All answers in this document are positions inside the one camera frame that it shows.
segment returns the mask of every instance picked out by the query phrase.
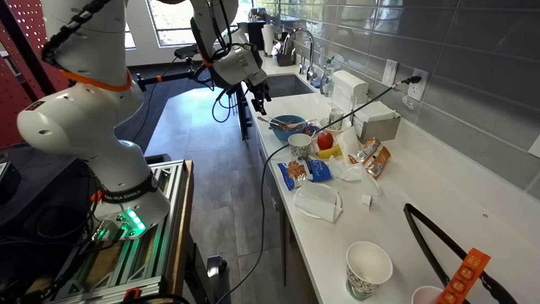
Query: plate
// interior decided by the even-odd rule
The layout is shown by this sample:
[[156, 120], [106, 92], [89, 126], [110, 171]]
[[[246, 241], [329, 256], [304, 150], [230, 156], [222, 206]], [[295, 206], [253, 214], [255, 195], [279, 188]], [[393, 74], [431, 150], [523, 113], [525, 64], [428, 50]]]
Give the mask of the plate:
[[[338, 207], [342, 207], [343, 206], [343, 201], [341, 200], [341, 196], [339, 195], [339, 192], [337, 190], [335, 190], [334, 188], [330, 187], [329, 185], [327, 184], [323, 184], [323, 183], [317, 183], [318, 185], [321, 185], [323, 187], [326, 187], [328, 189], [332, 189], [334, 191], [336, 191], [337, 193], [337, 198], [336, 198], [336, 206]], [[294, 193], [294, 196], [293, 196], [293, 199], [296, 200], [296, 198], [298, 197], [298, 193], [300, 193], [300, 191], [298, 191], [298, 189], [296, 190], [296, 192]], [[314, 219], [320, 219], [320, 217], [314, 215], [314, 214], [311, 214], [307, 211], [305, 211], [304, 209], [300, 209], [298, 208], [298, 210], [302, 211], [302, 213], [304, 213], [305, 215], [309, 216], [309, 217], [312, 217]]]
[[[319, 125], [320, 127], [323, 127], [325, 125], [328, 124], [328, 117], [325, 117], [325, 118], [321, 118], [319, 119]], [[326, 129], [327, 131], [330, 131], [330, 132], [335, 132], [335, 133], [341, 133], [345, 130], [347, 130], [348, 128], [350, 128], [353, 124], [350, 122], [350, 120], [343, 120], [343, 123], [341, 124], [341, 130], [330, 130], [330, 129]]]

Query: soap bottle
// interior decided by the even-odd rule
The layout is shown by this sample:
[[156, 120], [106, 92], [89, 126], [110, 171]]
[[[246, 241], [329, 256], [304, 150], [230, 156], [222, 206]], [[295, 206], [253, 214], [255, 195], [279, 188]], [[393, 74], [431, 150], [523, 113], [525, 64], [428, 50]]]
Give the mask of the soap bottle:
[[334, 73], [334, 68], [332, 67], [332, 58], [326, 60], [326, 64], [322, 66], [322, 77], [321, 77], [321, 94], [326, 97], [331, 97], [332, 91], [334, 90], [334, 83], [332, 81], [332, 74]]

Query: paper cup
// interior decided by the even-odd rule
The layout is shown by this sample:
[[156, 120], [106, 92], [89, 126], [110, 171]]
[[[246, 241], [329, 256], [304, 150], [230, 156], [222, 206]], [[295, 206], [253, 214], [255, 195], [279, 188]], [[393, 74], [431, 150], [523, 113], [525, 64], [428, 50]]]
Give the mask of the paper cup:
[[308, 148], [311, 144], [311, 137], [309, 135], [302, 133], [293, 134], [289, 136], [288, 141], [294, 158], [307, 156]]
[[413, 293], [411, 304], [436, 304], [442, 289], [433, 286], [420, 286]]
[[[340, 118], [342, 118], [344, 116], [344, 113], [342, 110], [340, 109], [337, 109], [337, 108], [333, 108], [332, 110], [330, 110], [330, 115], [328, 115], [328, 123], [331, 123], [331, 122], [334, 122]], [[329, 130], [341, 130], [341, 125], [342, 125], [343, 121], [340, 121], [336, 124], [333, 124], [331, 125], [330, 127], [328, 127]]]
[[369, 298], [392, 276], [390, 256], [378, 245], [360, 241], [347, 250], [347, 290], [357, 300]]

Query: window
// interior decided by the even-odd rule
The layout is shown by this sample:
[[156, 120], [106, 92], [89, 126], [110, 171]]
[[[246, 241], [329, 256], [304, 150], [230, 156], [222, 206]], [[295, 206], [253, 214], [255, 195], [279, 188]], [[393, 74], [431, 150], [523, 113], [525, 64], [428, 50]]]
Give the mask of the window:
[[130, 32], [130, 27], [126, 23], [126, 38], [124, 41], [124, 47], [127, 49], [134, 49], [135, 48], [135, 41], [133, 41], [133, 35]]
[[[193, 7], [190, 1], [186, 0], [174, 5], [165, 4], [158, 0], [147, 1], [159, 45], [165, 47], [195, 43], [190, 24], [191, 17], [193, 17]], [[238, 0], [238, 12], [236, 18], [232, 20], [232, 24], [247, 21], [247, 14], [251, 7], [251, 0]]]

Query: paper towel roll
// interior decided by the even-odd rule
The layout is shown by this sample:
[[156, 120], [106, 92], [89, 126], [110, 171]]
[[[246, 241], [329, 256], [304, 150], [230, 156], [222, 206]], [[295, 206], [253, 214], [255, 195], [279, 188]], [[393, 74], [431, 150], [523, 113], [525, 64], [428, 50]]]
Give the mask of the paper towel roll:
[[262, 39], [265, 43], [265, 53], [271, 54], [274, 46], [274, 27], [270, 24], [265, 24], [262, 27]]

